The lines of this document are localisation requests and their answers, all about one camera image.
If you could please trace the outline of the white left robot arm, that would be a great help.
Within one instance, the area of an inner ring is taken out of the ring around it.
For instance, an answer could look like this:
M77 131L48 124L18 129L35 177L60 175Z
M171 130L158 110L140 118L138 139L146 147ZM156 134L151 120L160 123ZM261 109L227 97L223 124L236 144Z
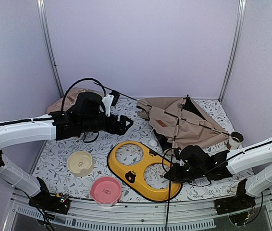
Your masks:
M133 121L121 115L97 115L70 118L66 113L54 112L41 117L0 122L0 179L10 183L34 198L43 208L54 204L44 181L24 172L7 157L2 150L6 147L35 141L61 141L80 137L86 132L105 131L109 134L124 135Z

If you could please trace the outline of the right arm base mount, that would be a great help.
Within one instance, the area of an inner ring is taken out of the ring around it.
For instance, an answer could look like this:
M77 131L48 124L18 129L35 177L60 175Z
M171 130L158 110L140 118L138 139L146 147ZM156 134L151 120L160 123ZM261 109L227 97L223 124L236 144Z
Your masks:
M236 194L234 196L217 199L214 201L214 207L218 215L251 208L250 212L245 212L242 215L232 216L230 221L237 226L246 225L251 221L251 216L256 205L255 197L249 196L246 193L246 181L247 179L244 179L239 182L236 189Z

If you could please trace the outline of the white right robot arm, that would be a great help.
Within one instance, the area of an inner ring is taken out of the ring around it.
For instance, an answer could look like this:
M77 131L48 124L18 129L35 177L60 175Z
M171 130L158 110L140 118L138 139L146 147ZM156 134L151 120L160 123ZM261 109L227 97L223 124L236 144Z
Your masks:
M189 145L176 156L177 163L170 167L164 177L173 182L185 183L201 177L208 180L222 180L249 168L267 164L258 174L238 184L243 191L231 198L235 210L249 203L249 197L256 197L272 186L272 137L254 145L208 155L197 145Z

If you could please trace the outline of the beige fabric pet tent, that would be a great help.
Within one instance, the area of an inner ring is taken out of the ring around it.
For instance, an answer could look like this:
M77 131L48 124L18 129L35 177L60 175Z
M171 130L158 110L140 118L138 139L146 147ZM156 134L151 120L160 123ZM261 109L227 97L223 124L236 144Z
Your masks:
M154 129L163 151L189 145L207 148L228 139L229 133L190 96L144 98L138 115Z

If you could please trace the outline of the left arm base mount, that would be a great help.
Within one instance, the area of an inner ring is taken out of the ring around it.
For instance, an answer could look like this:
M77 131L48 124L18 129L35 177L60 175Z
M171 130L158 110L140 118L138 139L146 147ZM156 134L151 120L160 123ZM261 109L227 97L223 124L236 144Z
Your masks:
M70 196L61 192L50 193L45 182L39 177L37 177L37 180L41 191L36 196L30 197L28 204L43 211L67 215L71 203Z

